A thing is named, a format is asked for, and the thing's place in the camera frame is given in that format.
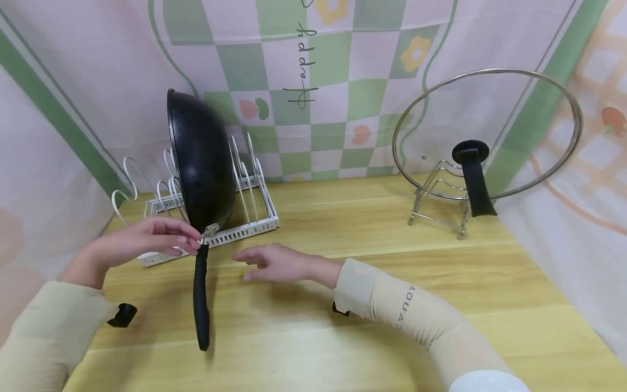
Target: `glass pot lid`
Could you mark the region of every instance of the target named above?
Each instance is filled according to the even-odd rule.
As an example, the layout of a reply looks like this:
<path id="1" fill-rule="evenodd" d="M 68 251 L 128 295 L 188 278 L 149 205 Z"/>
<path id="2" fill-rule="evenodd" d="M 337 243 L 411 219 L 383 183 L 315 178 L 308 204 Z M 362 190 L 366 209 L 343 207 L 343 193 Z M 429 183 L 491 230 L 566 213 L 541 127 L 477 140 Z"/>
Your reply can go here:
<path id="1" fill-rule="evenodd" d="M 561 132 L 553 164 L 513 181 L 547 137 L 564 100 L 572 122 Z M 394 128 L 392 151 L 400 173 L 419 190 L 468 200 L 473 216 L 496 215 L 492 200 L 553 175 L 575 151 L 581 132 L 579 103 L 559 82 L 532 70 L 487 68 L 449 78 L 411 102 Z M 450 186 L 426 189 L 427 175 L 438 168 L 449 175 Z"/>

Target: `pan organizer rack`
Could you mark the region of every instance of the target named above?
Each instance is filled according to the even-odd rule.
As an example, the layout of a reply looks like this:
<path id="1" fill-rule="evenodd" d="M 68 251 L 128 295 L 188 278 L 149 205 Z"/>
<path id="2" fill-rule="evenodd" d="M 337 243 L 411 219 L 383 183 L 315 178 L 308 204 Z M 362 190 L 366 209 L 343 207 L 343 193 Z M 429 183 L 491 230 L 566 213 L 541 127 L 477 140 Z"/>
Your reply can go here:
<path id="1" fill-rule="evenodd" d="M 241 201 L 245 223 L 234 228 L 219 231 L 211 236 L 203 238 L 200 241 L 203 245 L 209 245 L 210 248 L 275 230 L 280 225 L 277 210 L 272 203 L 270 192 L 266 186 L 261 164 L 255 157 L 253 143 L 250 139 L 249 133 L 246 133 L 246 141 L 250 152 L 252 173 L 248 172 L 246 165 L 244 165 L 244 162 L 241 161 L 235 138 L 233 136 L 229 137 L 229 148 L 231 150 L 231 160 L 233 161 L 233 172 L 236 176 L 236 197 Z M 183 220 L 189 222 L 185 212 L 179 178 L 176 176 L 177 170 L 172 156 L 172 151 L 170 149 L 164 150 L 163 158 L 166 168 L 170 174 L 170 178 L 167 181 L 160 180 L 156 184 L 156 187 L 153 188 L 144 173 L 142 173 L 142 171 L 137 167 L 135 161 L 133 161 L 130 157 L 124 157 L 124 173 L 126 173 L 126 176 L 130 180 L 131 186 L 133 187 L 133 196 L 129 197 L 123 191 L 118 189 L 111 194 L 111 204 L 115 214 L 122 220 L 122 222 L 124 222 L 125 225 L 127 225 L 128 222 L 119 211 L 119 207 L 116 202 L 117 196 L 120 195 L 129 202 L 135 202 L 137 201 L 139 195 L 137 185 L 129 173 L 130 164 L 135 168 L 135 171 L 139 174 L 139 176 L 143 178 L 144 182 L 150 187 L 154 196 L 154 198 L 147 200 L 144 203 L 144 217 L 158 215 L 159 213 L 166 213 L 168 216 L 172 216 L 170 211 L 176 209 L 182 216 Z M 258 188 L 261 193 L 265 211 L 267 211 L 267 216 L 260 217 L 260 209 L 259 206 L 257 206 L 258 201 L 255 200 L 255 194 L 253 192 L 255 188 Z M 153 265 L 181 258 L 188 254 L 184 250 L 178 247 L 176 248 L 182 252 L 180 256 L 170 256 L 165 253 L 149 252 L 144 253 L 137 259 L 143 264 L 143 266 L 151 267 Z"/>

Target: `beige sleeve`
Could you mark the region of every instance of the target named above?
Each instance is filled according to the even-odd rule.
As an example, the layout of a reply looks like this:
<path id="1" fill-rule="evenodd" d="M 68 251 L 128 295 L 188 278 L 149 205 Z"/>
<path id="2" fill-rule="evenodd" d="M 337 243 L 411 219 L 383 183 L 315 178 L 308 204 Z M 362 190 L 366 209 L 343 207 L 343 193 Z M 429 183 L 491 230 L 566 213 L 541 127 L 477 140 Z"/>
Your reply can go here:
<path id="1" fill-rule="evenodd" d="M 464 374 L 510 373 L 483 336 L 449 303 L 357 260 L 348 259 L 334 290 L 339 312 L 390 324 L 422 344 L 447 388 Z"/>
<path id="2" fill-rule="evenodd" d="M 46 283 L 0 348 L 0 390 L 59 392 L 117 306 L 102 291 Z"/>

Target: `hand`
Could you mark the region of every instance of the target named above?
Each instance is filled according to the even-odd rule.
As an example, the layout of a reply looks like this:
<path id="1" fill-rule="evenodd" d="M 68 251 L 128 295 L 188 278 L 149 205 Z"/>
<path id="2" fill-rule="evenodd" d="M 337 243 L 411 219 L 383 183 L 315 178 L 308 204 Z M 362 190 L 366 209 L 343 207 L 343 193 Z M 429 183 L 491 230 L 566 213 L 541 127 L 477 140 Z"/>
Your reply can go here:
<path id="1" fill-rule="evenodd" d="M 322 256 L 307 255 L 278 243 L 255 246 L 233 255 L 233 260 L 256 265 L 244 275 L 244 280 L 269 280 L 291 283 L 313 280 L 334 289 L 342 264 Z"/>
<path id="2" fill-rule="evenodd" d="M 61 273 L 60 282 L 101 289 L 109 268 L 125 264 L 146 252 L 172 256 L 196 254 L 202 235 L 187 223 L 150 216 L 89 243 Z"/>
<path id="3" fill-rule="evenodd" d="M 107 268 L 125 264 L 146 252 L 180 256 L 181 251 L 195 255 L 202 235 L 183 221 L 165 216 L 150 216 L 122 229 L 97 238 L 91 247 L 98 262 Z"/>

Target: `black wok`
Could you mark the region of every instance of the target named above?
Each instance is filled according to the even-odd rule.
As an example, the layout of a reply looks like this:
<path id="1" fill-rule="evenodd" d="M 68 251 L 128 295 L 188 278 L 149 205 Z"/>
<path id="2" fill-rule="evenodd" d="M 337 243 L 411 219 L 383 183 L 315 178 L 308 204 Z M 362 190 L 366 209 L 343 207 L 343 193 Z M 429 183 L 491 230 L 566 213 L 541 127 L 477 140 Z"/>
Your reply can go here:
<path id="1" fill-rule="evenodd" d="M 224 226 L 235 201 L 228 136 L 221 119 L 202 100 L 173 89 L 167 92 L 167 119 L 187 218 L 204 239 Z M 194 271 L 194 320 L 202 351 L 209 347 L 207 253 L 208 245 L 202 245 Z"/>

